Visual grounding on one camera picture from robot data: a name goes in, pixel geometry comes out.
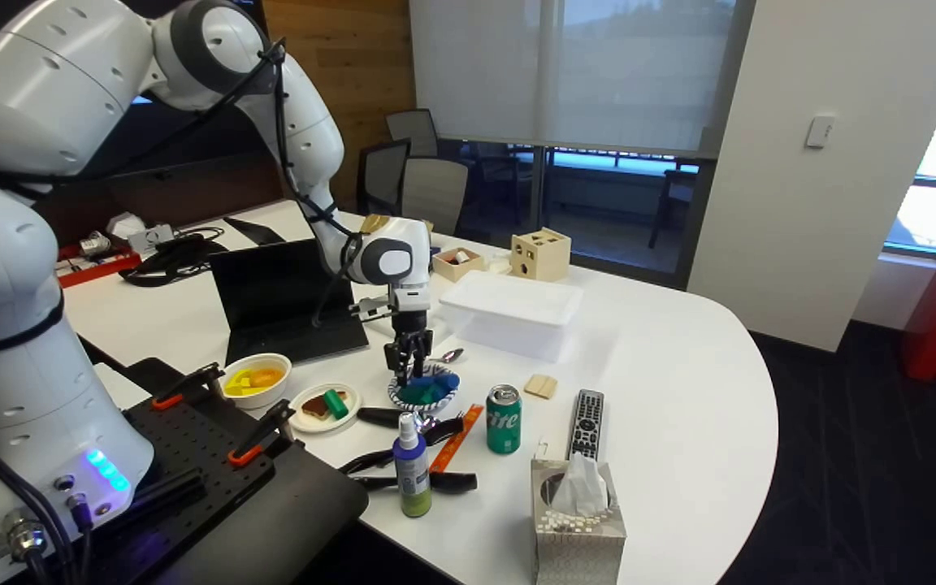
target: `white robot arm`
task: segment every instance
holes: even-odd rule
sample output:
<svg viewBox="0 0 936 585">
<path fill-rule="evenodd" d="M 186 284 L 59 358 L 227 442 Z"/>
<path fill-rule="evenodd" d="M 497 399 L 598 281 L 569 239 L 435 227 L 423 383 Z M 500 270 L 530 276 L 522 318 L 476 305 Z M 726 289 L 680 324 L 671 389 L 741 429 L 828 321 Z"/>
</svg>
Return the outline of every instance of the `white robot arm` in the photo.
<svg viewBox="0 0 936 585">
<path fill-rule="evenodd" d="M 328 267 L 388 289 L 397 341 L 386 368 L 397 381 L 423 374 L 429 227 L 367 218 L 352 231 L 332 215 L 342 138 L 289 55 L 223 0 L 188 0 L 163 20 L 120 0 L 39 0 L 0 33 L 0 461 L 29 486 L 29 506 L 42 512 L 35 523 L 59 554 L 81 533 L 67 522 L 73 500 L 88 500 L 94 527 L 128 506 L 151 447 L 92 374 L 60 315 L 54 239 L 17 197 L 79 175 L 140 90 L 209 111 L 237 87 L 245 87 L 237 109 L 274 151 Z M 13 529 L 27 523 L 13 523 L 19 500 L 0 481 L 0 543 L 22 540 Z M 0 580 L 19 569 L 0 545 Z"/>
</svg>

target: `blue light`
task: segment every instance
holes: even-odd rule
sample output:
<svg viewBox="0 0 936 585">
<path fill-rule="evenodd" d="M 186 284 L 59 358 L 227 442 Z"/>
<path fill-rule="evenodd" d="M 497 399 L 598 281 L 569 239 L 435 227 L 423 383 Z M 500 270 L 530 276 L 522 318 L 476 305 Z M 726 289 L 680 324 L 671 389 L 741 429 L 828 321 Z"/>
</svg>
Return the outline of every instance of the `blue light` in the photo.
<svg viewBox="0 0 936 585">
<path fill-rule="evenodd" d="M 88 448 L 84 461 L 111 486 L 111 490 L 133 490 L 128 477 L 123 477 L 123 472 L 99 448 Z"/>
</svg>

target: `green soda can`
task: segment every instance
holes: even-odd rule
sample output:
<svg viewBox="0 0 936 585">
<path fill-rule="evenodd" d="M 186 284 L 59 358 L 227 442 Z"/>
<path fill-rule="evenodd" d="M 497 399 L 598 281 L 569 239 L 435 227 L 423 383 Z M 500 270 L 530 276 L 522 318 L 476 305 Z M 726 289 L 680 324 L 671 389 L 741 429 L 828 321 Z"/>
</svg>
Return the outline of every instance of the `green soda can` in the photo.
<svg viewBox="0 0 936 585">
<path fill-rule="evenodd" d="M 488 447 L 497 455 L 518 448 L 522 436 L 522 399 L 515 386 L 492 386 L 488 396 Z"/>
</svg>

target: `white table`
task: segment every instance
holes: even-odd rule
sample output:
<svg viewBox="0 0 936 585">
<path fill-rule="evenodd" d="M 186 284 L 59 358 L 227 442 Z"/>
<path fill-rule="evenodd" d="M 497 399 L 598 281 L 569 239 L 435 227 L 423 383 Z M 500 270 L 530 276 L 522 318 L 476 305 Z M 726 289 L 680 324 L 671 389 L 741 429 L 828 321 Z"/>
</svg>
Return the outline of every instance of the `white table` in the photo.
<svg viewBox="0 0 936 585">
<path fill-rule="evenodd" d="M 239 218 L 281 239 L 309 239 L 289 203 Z M 222 245 L 251 246 L 230 227 Z M 500 270 L 502 252 L 474 252 Z M 431 284 L 435 301 L 451 288 L 440 276 Z M 573 396 L 593 386 L 608 402 L 600 460 L 611 464 L 626 523 L 619 583 L 719 583 L 762 506 L 777 460 L 777 402 L 761 351 L 744 324 L 707 301 L 593 270 L 573 270 L 564 284 L 581 289 L 581 308 L 560 363 L 458 341 L 440 315 L 431 315 L 435 356 L 464 347 L 464 362 L 451 368 L 462 389 L 449 409 L 485 402 L 490 386 L 518 386 L 530 374 L 560 379 L 560 394 L 522 396 L 515 455 L 490 455 L 485 421 L 474 427 L 451 472 L 474 472 L 476 490 L 435 494 L 423 522 L 406 522 L 397 494 L 372 494 L 364 523 L 462 583 L 530 583 L 530 460 L 564 453 Z M 114 276 L 84 284 L 67 289 L 67 318 L 120 363 L 163 358 L 175 370 L 196 370 L 222 362 L 227 341 L 211 276 L 163 289 L 133 289 Z M 379 356 L 388 324 L 367 321 L 367 340 L 364 351 L 296 363 L 296 383 L 309 389 L 342 381 L 360 389 L 364 402 L 388 406 Z M 333 436 L 306 436 L 306 448 L 344 464 L 388 440 L 392 433 L 356 424 Z"/>
</svg>

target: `office chair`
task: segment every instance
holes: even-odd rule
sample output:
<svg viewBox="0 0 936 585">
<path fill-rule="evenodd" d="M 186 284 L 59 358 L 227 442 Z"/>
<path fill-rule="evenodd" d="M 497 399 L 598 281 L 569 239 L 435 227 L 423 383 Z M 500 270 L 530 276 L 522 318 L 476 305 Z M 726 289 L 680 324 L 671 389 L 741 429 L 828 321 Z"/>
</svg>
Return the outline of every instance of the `office chair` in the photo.
<svg viewBox="0 0 936 585">
<path fill-rule="evenodd" d="M 386 113 L 388 139 L 409 139 L 412 159 L 435 159 L 438 156 L 438 134 L 431 111 L 399 111 Z"/>
<path fill-rule="evenodd" d="M 666 224 L 671 221 L 671 215 L 680 207 L 691 207 L 696 191 L 699 191 L 699 175 L 696 173 L 683 173 L 683 169 L 666 169 L 664 173 L 664 190 L 660 190 L 660 206 L 657 206 L 657 218 L 654 218 L 648 246 L 657 246 L 660 231 L 666 231 Z"/>
<path fill-rule="evenodd" d="M 406 159 L 401 215 L 431 221 L 440 234 L 458 234 L 468 191 L 468 167 L 453 159 Z"/>
<path fill-rule="evenodd" d="M 360 151 L 360 215 L 401 215 L 401 173 L 406 173 L 409 139 L 392 139 Z"/>
</svg>

